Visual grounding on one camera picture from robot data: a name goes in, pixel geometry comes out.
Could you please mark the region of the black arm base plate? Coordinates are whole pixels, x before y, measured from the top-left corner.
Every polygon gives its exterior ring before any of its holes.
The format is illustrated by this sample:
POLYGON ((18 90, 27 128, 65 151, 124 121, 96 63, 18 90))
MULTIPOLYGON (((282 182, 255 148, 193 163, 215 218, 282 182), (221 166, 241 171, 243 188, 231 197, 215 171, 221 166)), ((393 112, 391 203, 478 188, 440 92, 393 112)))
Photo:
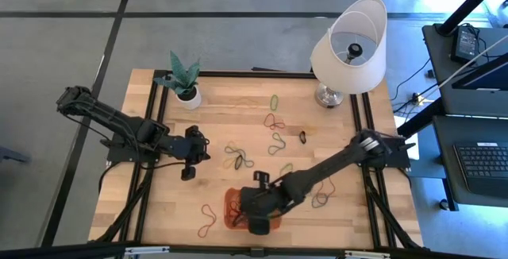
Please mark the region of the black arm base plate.
POLYGON ((107 160, 112 162, 150 162, 160 158, 158 153, 139 148, 137 152, 130 143, 115 133, 110 141, 101 141, 109 149, 107 160))
POLYGON ((383 143, 391 150, 389 155, 367 159, 358 166, 368 168, 409 168, 410 158, 407 150, 414 147, 414 144, 406 144, 402 138, 383 137, 383 143))

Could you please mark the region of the dark monitor screen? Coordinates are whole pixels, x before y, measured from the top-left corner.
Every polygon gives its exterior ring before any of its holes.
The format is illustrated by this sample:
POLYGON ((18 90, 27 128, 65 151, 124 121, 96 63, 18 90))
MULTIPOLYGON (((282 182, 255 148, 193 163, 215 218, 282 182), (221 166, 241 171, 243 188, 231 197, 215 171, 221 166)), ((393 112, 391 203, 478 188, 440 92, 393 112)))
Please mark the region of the dark monitor screen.
POLYGON ((452 84, 465 90, 508 91, 508 52, 452 84))

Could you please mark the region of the black beam with silver brackets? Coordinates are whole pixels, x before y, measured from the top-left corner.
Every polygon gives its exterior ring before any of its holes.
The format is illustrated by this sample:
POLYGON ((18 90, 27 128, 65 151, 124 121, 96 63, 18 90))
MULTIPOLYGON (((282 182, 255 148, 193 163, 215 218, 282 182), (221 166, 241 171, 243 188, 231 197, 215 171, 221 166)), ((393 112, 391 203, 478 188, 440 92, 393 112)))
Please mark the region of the black beam with silver brackets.
POLYGON ((268 256, 310 256, 338 257, 339 259, 491 259, 488 257, 440 253, 425 248, 299 249, 197 245, 138 245, 136 242, 89 242, 79 245, 0 250, 0 259, 104 259, 108 257, 158 253, 228 254, 231 256, 243 255, 251 258, 263 258, 268 256))

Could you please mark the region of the black desk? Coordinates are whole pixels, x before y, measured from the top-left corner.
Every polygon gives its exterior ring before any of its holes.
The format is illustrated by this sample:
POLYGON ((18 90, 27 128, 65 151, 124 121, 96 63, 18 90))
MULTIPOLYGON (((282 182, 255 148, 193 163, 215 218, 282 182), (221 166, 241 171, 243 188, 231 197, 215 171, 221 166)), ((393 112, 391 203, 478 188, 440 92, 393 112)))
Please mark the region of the black desk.
MULTIPOLYGON (((487 44, 508 36, 508 29, 479 30, 487 44)), ((447 79, 461 67, 448 56, 452 51, 452 38, 441 36, 433 25, 424 26, 422 32, 437 81, 447 79)), ((453 149, 456 142, 508 142, 508 91, 460 90, 446 83, 440 93, 445 115, 434 116, 430 124, 444 166, 450 210, 458 211, 455 203, 508 207, 508 199, 478 195, 467 189, 453 149)))

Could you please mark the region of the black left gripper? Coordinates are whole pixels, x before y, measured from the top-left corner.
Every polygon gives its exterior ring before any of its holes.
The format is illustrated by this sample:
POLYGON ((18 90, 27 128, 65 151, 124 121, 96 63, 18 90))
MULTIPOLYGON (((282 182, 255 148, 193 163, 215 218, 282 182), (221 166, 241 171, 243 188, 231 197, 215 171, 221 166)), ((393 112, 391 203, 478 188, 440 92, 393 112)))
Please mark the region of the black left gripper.
POLYGON ((190 126, 186 129, 186 137, 173 137, 170 144, 170 154, 179 159, 185 159, 184 168, 181 171, 181 180, 187 181, 195 178, 195 165, 204 160, 209 160, 210 155, 206 150, 200 150, 210 143, 198 126, 190 126))

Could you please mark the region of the red rubber band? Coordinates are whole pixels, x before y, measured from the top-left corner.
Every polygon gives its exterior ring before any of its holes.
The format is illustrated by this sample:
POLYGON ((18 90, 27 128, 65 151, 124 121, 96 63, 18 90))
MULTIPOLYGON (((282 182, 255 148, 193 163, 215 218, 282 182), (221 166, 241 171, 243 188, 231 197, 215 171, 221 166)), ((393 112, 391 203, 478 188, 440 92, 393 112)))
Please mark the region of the red rubber band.
POLYGON ((202 205, 201 212, 203 215, 205 215, 207 218, 210 219, 210 221, 207 224, 204 224, 198 229, 197 233, 198 237, 205 238, 209 233, 210 228, 216 223, 217 215, 215 214, 211 206, 207 203, 202 205))
POLYGON ((283 121, 277 121, 273 113, 265 117, 263 125, 271 130, 284 129, 286 126, 283 121))
POLYGON ((241 218, 242 212, 241 212, 241 203, 238 200, 232 200, 229 203, 229 217, 235 221, 241 218))
POLYGON ((317 192, 316 192, 316 193, 318 193, 318 192, 326 193, 326 194, 328 194, 328 195, 329 195, 329 197, 330 197, 330 196, 331 196, 331 195, 332 195, 332 194, 336 191, 336 186, 334 185, 334 183, 332 182, 332 180, 331 180, 331 178, 330 178, 330 177, 328 178, 328 180, 329 180, 329 183, 331 184, 331 186, 332 186, 332 188, 333 188, 333 189, 332 189, 332 191, 330 191, 329 193, 322 192, 321 190, 322 190, 322 188, 324 187, 324 182, 322 181, 322 182, 321 182, 321 186, 319 187, 319 189, 317 190, 317 192))

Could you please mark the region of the orange plastic bin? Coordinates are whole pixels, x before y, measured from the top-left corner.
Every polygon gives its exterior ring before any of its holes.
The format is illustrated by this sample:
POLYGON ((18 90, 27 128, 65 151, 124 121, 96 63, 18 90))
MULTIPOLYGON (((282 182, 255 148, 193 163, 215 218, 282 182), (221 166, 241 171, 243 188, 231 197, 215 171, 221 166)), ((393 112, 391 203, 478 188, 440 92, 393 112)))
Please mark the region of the orange plastic bin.
POLYGON ((229 213, 229 203, 232 200, 238 200, 240 202, 241 191, 235 188, 230 188, 225 193, 224 197, 224 224, 230 230, 247 230, 246 222, 244 218, 241 217, 238 220, 233 221, 228 213, 229 213))

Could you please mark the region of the black slanted pole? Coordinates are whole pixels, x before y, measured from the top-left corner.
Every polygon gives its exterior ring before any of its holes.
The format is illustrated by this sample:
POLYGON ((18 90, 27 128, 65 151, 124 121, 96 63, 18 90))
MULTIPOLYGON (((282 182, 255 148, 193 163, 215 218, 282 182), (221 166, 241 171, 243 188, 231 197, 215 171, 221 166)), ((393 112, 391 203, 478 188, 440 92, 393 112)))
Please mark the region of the black slanted pole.
POLYGON ((443 23, 437 27, 437 32, 448 36, 452 31, 484 0, 465 0, 462 5, 443 23))

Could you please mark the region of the blue rubber band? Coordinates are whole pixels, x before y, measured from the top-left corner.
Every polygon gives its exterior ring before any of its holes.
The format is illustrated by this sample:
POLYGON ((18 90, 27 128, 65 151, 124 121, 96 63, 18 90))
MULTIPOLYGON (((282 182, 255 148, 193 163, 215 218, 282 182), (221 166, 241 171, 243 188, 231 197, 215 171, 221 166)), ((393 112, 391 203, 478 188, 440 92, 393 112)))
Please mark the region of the blue rubber band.
POLYGON ((312 208, 324 207, 329 201, 329 195, 326 193, 318 192, 311 199, 312 208))
POLYGON ((239 148, 235 142, 233 141, 230 141, 225 147, 224 147, 224 152, 228 155, 226 158, 230 158, 230 157, 233 157, 233 156, 238 156, 238 155, 242 155, 242 157, 244 158, 244 161, 243 161, 243 164, 241 165, 246 167, 246 168, 252 168, 255 164, 255 162, 253 160, 249 160, 247 158, 247 154, 246 152, 239 148))
POLYGON ((269 145, 267 152, 269 155, 274 156, 278 151, 285 149, 287 143, 282 139, 279 133, 273 133, 271 137, 276 142, 276 145, 269 145))

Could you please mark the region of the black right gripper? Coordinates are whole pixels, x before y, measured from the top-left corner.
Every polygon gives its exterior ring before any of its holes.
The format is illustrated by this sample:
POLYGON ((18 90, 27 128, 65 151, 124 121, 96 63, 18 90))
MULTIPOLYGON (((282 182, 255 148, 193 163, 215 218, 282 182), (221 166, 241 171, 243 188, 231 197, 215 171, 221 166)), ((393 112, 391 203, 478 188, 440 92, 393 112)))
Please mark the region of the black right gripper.
POLYGON ((282 184, 270 184, 270 174, 267 172, 254 171, 253 179, 258 182, 258 187, 241 189, 241 213, 250 234, 267 235, 270 233, 270 218, 282 217, 288 212, 288 194, 282 184), (265 213, 245 208, 255 204, 263 196, 266 196, 265 213))

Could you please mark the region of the black keyboard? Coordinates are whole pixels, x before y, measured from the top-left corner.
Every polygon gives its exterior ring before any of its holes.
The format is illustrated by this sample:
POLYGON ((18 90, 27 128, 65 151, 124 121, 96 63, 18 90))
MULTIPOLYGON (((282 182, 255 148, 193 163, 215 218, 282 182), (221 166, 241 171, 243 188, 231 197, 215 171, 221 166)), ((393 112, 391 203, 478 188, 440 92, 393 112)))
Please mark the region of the black keyboard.
POLYGON ((457 142, 453 149, 471 193, 508 199, 508 142, 457 142))

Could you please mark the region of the thin yellow rubber band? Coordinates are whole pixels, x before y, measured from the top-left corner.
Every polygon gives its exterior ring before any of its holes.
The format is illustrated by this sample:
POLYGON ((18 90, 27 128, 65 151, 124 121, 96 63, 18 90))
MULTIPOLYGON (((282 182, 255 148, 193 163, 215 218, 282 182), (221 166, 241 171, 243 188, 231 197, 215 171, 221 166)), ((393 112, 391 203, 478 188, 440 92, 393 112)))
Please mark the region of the thin yellow rubber band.
POLYGON ((233 101, 233 107, 239 107, 239 106, 245 106, 248 108, 256 108, 258 106, 258 102, 253 99, 246 98, 246 97, 240 97, 240 98, 233 101))

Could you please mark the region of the green plant in white pot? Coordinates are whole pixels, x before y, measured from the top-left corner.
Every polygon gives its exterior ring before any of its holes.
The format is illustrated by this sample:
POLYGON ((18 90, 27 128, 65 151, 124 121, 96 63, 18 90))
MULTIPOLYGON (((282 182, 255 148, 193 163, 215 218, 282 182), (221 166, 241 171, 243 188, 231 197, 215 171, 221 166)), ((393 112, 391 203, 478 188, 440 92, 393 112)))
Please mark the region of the green plant in white pot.
POLYGON ((198 108, 202 102, 197 81, 201 69, 200 59, 197 59, 189 67, 185 67, 180 58, 170 51, 169 61, 171 73, 167 76, 156 77, 154 83, 172 90, 186 109, 198 108))

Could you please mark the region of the grey floor object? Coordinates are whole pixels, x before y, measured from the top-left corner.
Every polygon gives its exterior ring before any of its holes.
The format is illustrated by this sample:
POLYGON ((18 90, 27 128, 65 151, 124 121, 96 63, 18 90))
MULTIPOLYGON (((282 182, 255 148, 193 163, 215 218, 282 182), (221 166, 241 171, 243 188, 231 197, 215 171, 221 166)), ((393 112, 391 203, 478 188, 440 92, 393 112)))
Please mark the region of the grey floor object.
POLYGON ((15 160, 21 163, 30 162, 31 158, 11 149, 0 146, 0 162, 4 160, 15 160))

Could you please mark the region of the black desk foot bar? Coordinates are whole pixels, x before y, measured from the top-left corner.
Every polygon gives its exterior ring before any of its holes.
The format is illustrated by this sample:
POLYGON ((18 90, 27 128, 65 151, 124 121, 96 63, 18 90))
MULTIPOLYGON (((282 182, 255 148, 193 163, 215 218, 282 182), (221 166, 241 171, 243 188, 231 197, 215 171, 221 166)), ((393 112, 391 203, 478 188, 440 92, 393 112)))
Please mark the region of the black desk foot bar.
POLYGON ((409 138, 420 130, 424 129, 433 120, 434 116, 444 116, 445 107, 441 98, 435 100, 432 104, 427 106, 424 110, 418 112, 410 120, 397 128, 400 136, 409 138))

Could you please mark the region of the white shade chrome base lamp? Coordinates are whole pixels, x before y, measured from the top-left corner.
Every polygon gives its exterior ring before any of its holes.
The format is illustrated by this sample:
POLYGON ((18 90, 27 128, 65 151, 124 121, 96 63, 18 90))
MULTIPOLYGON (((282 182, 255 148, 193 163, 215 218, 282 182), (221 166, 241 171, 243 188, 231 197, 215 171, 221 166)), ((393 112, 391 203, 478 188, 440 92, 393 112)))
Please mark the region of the white shade chrome base lamp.
POLYGON ((376 88, 387 69, 387 8, 382 0, 350 5, 314 46, 311 68, 319 84, 316 102, 339 106, 346 95, 376 88))

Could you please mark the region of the black power adapter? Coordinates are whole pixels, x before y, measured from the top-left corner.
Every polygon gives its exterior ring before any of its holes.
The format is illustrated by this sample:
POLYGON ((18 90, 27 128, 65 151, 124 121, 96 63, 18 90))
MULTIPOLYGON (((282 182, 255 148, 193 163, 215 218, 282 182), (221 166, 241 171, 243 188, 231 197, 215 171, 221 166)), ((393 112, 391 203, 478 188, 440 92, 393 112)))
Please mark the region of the black power adapter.
POLYGON ((479 30, 470 25, 458 27, 453 34, 451 60, 466 64, 477 55, 478 50, 479 30))

